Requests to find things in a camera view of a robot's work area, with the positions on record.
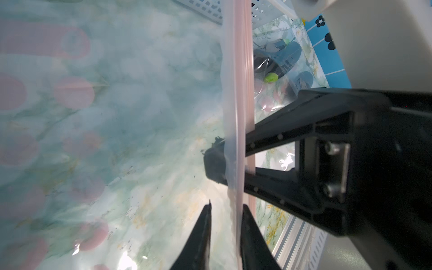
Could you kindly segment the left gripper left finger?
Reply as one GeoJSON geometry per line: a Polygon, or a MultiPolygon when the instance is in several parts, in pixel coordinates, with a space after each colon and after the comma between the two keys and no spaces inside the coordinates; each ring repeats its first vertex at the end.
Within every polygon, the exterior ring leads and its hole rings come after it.
{"type": "MultiPolygon", "coordinates": [[[[205,205],[195,223],[173,270],[208,270],[212,232],[212,205],[205,205]]],[[[281,267],[270,252],[249,209],[243,205],[238,253],[243,270],[279,270],[281,267]]]]}

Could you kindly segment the clear pink-dotted zip bag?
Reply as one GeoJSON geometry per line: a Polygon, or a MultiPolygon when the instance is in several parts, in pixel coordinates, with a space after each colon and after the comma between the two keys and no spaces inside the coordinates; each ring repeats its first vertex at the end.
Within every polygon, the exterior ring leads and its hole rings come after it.
{"type": "Polygon", "coordinates": [[[318,57],[299,19],[282,16],[253,30],[255,120],[298,98],[300,90],[328,87],[318,57]]]}

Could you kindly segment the dark purple eggplant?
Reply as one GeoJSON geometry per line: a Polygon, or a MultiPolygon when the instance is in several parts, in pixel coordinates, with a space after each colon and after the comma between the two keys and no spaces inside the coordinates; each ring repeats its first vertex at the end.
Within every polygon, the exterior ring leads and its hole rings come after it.
{"type": "Polygon", "coordinates": [[[298,42],[288,39],[277,39],[254,49],[254,72],[264,74],[276,73],[279,79],[285,76],[296,65],[302,54],[298,42]]]}

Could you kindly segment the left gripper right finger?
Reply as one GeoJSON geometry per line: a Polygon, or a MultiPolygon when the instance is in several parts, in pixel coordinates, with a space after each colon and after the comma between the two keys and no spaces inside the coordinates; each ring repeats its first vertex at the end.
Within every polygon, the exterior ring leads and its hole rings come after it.
{"type": "Polygon", "coordinates": [[[349,237],[372,269],[431,269],[430,93],[301,90],[255,125],[240,157],[289,143],[293,169],[240,169],[240,191],[349,237]]]}

